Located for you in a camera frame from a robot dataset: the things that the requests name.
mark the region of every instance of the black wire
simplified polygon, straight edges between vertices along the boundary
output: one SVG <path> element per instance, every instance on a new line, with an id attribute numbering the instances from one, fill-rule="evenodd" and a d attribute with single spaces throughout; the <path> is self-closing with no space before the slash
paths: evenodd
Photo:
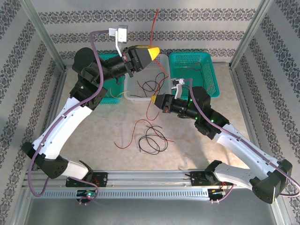
<path id="1" fill-rule="evenodd" d="M 140 152 L 141 152 L 141 151 L 144 151 L 144 152 L 146 152 L 146 153 L 148 153 L 148 154 L 151 154 L 151 155 L 157 155 L 158 153 L 163 152 L 163 151 L 165 151 L 165 150 L 168 148 L 168 140 L 165 138 L 165 136 L 164 136 L 159 130 L 155 129 L 154 127 L 158 127 L 158 128 L 161 128 L 161 129 L 162 129 L 162 127 L 157 126 L 157 125 L 152 126 L 152 127 L 148 127 L 148 129 L 146 130 L 145 136 L 140 137 L 139 142 L 138 142 Z M 149 131 L 150 129 L 152 129 L 153 131 L 155 131 L 156 133 L 159 133 L 159 134 L 150 134 L 150 135 L 149 135 L 149 134 L 148 134 L 148 131 Z M 149 137 L 149 136 L 156 136 L 156 137 L 159 137 L 159 138 L 163 139 L 163 140 L 166 142 L 165 147 L 161 150 L 159 144 L 158 144 L 153 138 L 151 138 L 151 137 Z M 143 140 L 143 139 L 146 139 L 148 145 L 154 150 L 154 152 L 146 151 L 145 149 L 143 149 L 143 148 L 141 147 L 141 140 Z M 151 139 L 151 140 L 155 143 L 155 145 L 156 145 L 155 147 L 153 147 L 153 146 L 150 144 L 149 139 Z"/>
<path id="2" fill-rule="evenodd" d="M 195 69 L 195 68 L 193 68 L 195 65 L 197 65 L 197 64 L 200 64 L 200 69 Z M 188 71 L 188 70 L 190 70 L 190 69 L 192 69 L 192 70 L 194 70 L 194 71 L 199 71 L 200 72 L 200 74 L 201 74 L 201 77 L 202 77 L 202 80 L 203 80 L 203 86 L 204 86 L 204 76 L 203 76 L 203 73 L 201 72 L 201 69 L 202 69 L 202 64 L 201 64 L 201 62 L 197 62 L 197 63 L 195 63 L 194 65 L 192 65 L 191 67 L 183 67 L 183 68 L 180 68 L 179 70 L 182 70 L 182 69 L 186 69 L 182 74 L 181 74 L 181 78 L 183 78 L 183 75 Z"/>
<path id="3" fill-rule="evenodd" d="M 159 86 L 159 83 L 156 81 L 156 79 L 157 79 L 157 77 L 158 77 L 160 74 L 163 74 L 163 75 L 164 75 L 164 79 L 163 79 L 163 83 Z M 155 87 L 154 87 L 154 88 L 152 88 L 152 87 L 148 84 L 148 83 L 150 83 L 150 82 L 155 83 Z M 138 84 L 138 85 L 140 86 L 140 88 L 142 88 L 142 90 L 144 91 L 144 94 L 145 94 L 146 98 L 148 97 L 147 94 L 146 94 L 146 92 L 155 92 L 157 86 L 159 86 L 159 88 L 158 88 L 158 90 L 157 90 L 157 91 L 158 91 L 157 94 L 159 94 L 161 88 L 162 88 L 163 85 L 164 85 L 164 83 L 165 83 L 165 73 L 163 73 L 163 72 L 160 72 L 159 74 L 157 74 L 154 81 L 153 81 L 153 80 L 146 81 L 146 82 L 143 83 L 143 85 L 141 85 L 141 84 L 137 81 L 137 84 Z"/>
<path id="4" fill-rule="evenodd" d="M 183 85 L 182 85 L 182 87 L 183 87 L 183 88 L 185 88 L 185 89 L 187 89 L 187 90 L 189 90 L 189 88 L 188 88 L 188 87 L 186 87 L 186 86 L 183 86 Z"/>
<path id="5" fill-rule="evenodd" d="M 130 96 L 134 96 L 134 97 L 138 97 L 138 98 L 141 98 L 141 96 L 137 96 L 137 95 L 130 95 Z"/>

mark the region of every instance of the wire bundle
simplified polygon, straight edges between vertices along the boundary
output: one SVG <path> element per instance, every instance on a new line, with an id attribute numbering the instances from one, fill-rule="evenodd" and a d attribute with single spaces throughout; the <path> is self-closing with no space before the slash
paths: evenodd
<path id="1" fill-rule="evenodd" d="M 150 128 L 156 127 L 156 126 L 153 126 L 148 120 L 145 120 L 145 119 L 140 119 L 140 120 L 138 120 L 137 122 L 135 122 L 135 126 L 134 126 L 133 131 L 132 131 L 130 143 L 129 143 L 127 146 L 125 146 L 125 147 L 120 147 L 120 146 L 118 146 L 118 145 L 116 144 L 116 142 L 114 142 L 114 144 L 115 144 L 115 146 L 116 146 L 117 148 L 119 148 L 119 149 L 126 149 L 126 148 L 128 148 L 128 147 L 131 145 L 131 143 L 132 143 L 132 141 L 133 141 L 133 134 L 135 133 L 135 127 L 136 127 L 137 123 L 140 122 L 140 121 L 144 121 L 144 122 L 149 123 Z M 165 140 L 165 141 L 167 141 L 167 142 L 174 142 L 174 141 L 171 141 L 171 140 L 166 139 L 165 136 L 164 136 L 160 131 L 157 131 L 157 129 L 152 129 L 152 130 L 154 131 L 154 133 L 155 133 L 159 138 L 161 138 L 161 139 L 163 139 L 163 140 Z"/>
<path id="2" fill-rule="evenodd" d="M 157 125 L 154 125 L 154 126 L 151 126 L 151 127 L 146 126 L 146 127 L 147 127 L 148 129 L 146 130 L 145 136 L 140 137 L 140 139 L 139 139 L 139 141 L 138 141 L 138 145 L 139 145 L 139 150 L 140 150 L 140 152 L 141 152 L 141 151 L 144 151 L 144 152 L 146 152 L 146 153 L 148 153 L 148 154 L 150 154 L 150 155 L 157 155 L 158 153 L 165 151 L 165 150 L 168 148 L 168 140 L 165 138 L 165 136 L 164 136 L 159 130 L 155 129 L 155 127 L 161 128 L 161 129 L 162 129 L 162 127 L 157 126 Z M 148 131 L 151 130 L 151 129 L 155 132 L 154 134 L 148 134 Z M 158 144 L 157 141 L 155 141 L 152 137 L 159 137 L 160 139 L 164 140 L 165 146 L 163 147 L 163 149 L 160 149 L 159 144 Z M 153 152 L 150 152 L 150 151 L 147 151 L 147 150 L 143 149 L 142 146 L 141 146 L 141 141 L 142 141 L 142 140 L 146 140 L 146 141 L 147 141 L 147 144 L 148 144 L 154 151 L 153 151 Z"/>
<path id="3" fill-rule="evenodd" d="M 163 75 L 164 75 L 164 78 L 165 78 L 165 73 L 160 72 L 159 74 L 156 75 L 155 80 L 145 81 L 143 85 L 140 85 L 140 83 L 137 81 L 137 84 L 138 84 L 138 85 L 140 86 L 140 88 L 142 88 L 142 90 L 144 91 L 144 94 L 145 94 L 145 97 L 146 97 L 146 98 L 148 98 L 146 92 L 150 92 L 150 94 L 151 94 L 151 92 L 152 92 L 151 95 L 153 95 L 153 93 L 156 93 L 156 91 L 158 91 L 157 94 L 159 94 L 159 92 L 160 92 L 162 86 L 163 86 L 164 83 L 165 83 L 165 80 L 163 79 L 163 83 L 162 83 L 162 85 L 160 86 L 159 83 L 156 81 L 156 79 L 158 78 L 158 76 L 159 76 L 160 74 L 163 74 Z M 155 84 L 155 87 L 154 87 L 154 88 L 151 87 L 148 83 L 154 83 L 154 84 Z M 138 95 L 130 95 L 130 96 L 135 96 L 135 97 L 138 97 L 138 98 L 142 98 L 141 96 L 138 96 Z"/>
<path id="4" fill-rule="evenodd" d="M 194 67 L 197 66 L 197 65 L 200 65 L 201 67 L 199 69 L 195 69 Z M 194 65 L 192 65 L 191 67 L 183 67 L 183 68 L 180 68 L 179 70 L 182 70 L 182 69 L 186 69 L 182 74 L 181 74 L 181 78 L 183 78 L 184 74 L 189 71 L 189 70 L 194 70 L 194 71 L 199 71 L 200 74 L 201 74 L 201 77 L 202 77 L 202 80 L 203 80 L 203 86 L 204 86 L 204 76 L 203 76 L 203 73 L 202 73 L 202 64 L 201 62 L 196 62 Z M 212 82 L 212 84 L 210 85 L 210 87 L 208 89 L 206 89 L 206 91 L 209 91 L 214 85 L 214 82 Z M 189 90 L 189 87 L 187 85 L 183 85 L 182 86 L 183 88 Z"/>

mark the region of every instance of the yellow object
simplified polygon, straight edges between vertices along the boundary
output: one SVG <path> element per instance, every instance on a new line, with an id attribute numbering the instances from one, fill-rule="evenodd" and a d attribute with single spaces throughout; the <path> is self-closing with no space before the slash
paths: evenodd
<path id="1" fill-rule="evenodd" d="M 155 99 L 156 99 L 156 95 L 153 95 L 153 96 L 151 97 L 151 102 L 155 103 Z"/>
<path id="2" fill-rule="evenodd" d="M 153 61 L 153 60 L 158 56 L 158 54 L 160 53 L 160 49 L 159 49 L 159 47 L 157 47 L 157 46 L 151 46 L 151 45 L 138 45 L 136 48 L 147 48 L 152 61 Z"/>

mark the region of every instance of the white bracket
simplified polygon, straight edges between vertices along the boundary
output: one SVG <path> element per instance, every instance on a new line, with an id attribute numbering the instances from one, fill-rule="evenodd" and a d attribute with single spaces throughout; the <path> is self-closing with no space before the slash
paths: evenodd
<path id="1" fill-rule="evenodd" d="M 119 25 L 117 29 L 109 28 L 108 34 L 109 34 L 109 36 L 116 37 L 116 39 L 115 39 L 116 49 L 119 53 L 119 56 L 122 57 L 121 43 L 127 43 L 128 26 L 127 25 Z"/>
<path id="2" fill-rule="evenodd" d="M 182 85 L 184 85 L 184 84 L 185 84 L 185 82 L 184 82 L 183 78 L 171 79 L 171 89 L 176 90 L 175 99 L 178 99 L 178 98 L 181 97 L 181 95 L 182 95 Z"/>

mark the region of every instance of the robotic arm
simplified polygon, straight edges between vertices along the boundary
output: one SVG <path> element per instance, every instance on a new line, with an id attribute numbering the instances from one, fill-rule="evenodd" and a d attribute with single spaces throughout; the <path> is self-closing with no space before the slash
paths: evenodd
<path id="1" fill-rule="evenodd" d="M 288 175 L 291 175 L 292 164 L 286 159 L 278 161 L 276 158 L 269 156 L 248 141 L 232 124 L 229 123 L 228 119 L 211 108 L 210 96 L 203 87 L 193 87 L 192 91 L 197 104 L 211 122 L 236 134 L 238 138 L 234 138 L 232 135 L 217 129 L 208 123 L 198 112 L 190 93 L 187 100 L 180 99 L 181 91 L 178 86 L 181 84 L 184 84 L 182 80 L 173 79 L 172 85 L 173 89 L 177 92 L 176 95 L 164 94 L 152 96 L 152 102 L 158 108 L 162 109 L 163 113 L 176 113 L 179 118 L 194 119 L 195 127 L 201 134 L 206 135 L 211 140 L 215 140 L 217 143 L 227 147 L 249 167 L 249 169 L 237 168 L 215 160 L 205 170 L 206 179 L 211 181 L 212 184 L 223 181 L 248 188 L 261 200 L 272 204 L 285 189 L 287 178 L 271 166 L 270 163 L 274 164 Z M 253 147 L 260 154 L 264 155 L 268 160 L 268 163 L 244 142 Z"/>
<path id="2" fill-rule="evenodd" d="M 110 29 L 109 32 L 110 35 L 116 36 L 116 47 L 119 55 L 106 61 L 99 57 L 104 82 L 115 78 L 116 83 L 118 83 L 118 79 L 126 73 L 132 77 L 134 72 L 143 70 L 159 54 L 160 50 L 158 47 L 149 45 L 131 46 L 124 48 L 124 51 L 120 52 L 118 43 L 126 42 L 126 39 L 124 39 L 124 37 L 127 37 L 126 26 L 121 26 L 118 29 Z M 33 143 L 24 143 L 22 150 L 32 158 L 41 145 L 42 148 L 36 157 L 35 163 L 51 179 L 65 175 L 91 182 L 92 169 L 82 161 L 73 162 L 67 160 L 60 155 L 60 150 L 76 127 L 99 105 L 107 90 L 102 88 L 99 94 L 93 99 L 65 114 L 70 108 L 92 96 L 100 83 L 98 64 L 93 50 L 89 48 L 80 49 L 75 55 L 72 69 L 78 73 L 78 81 L 71 90 L 70 97 L 67 99 L 63 109 L 50 127 Z M 64 117 L 64 119 L 53 128 L 53 124 L 61 117 Z M 45 134 L 50 129 L 51 133 L 47 137 L 47 140 L 41 143 Z"/>

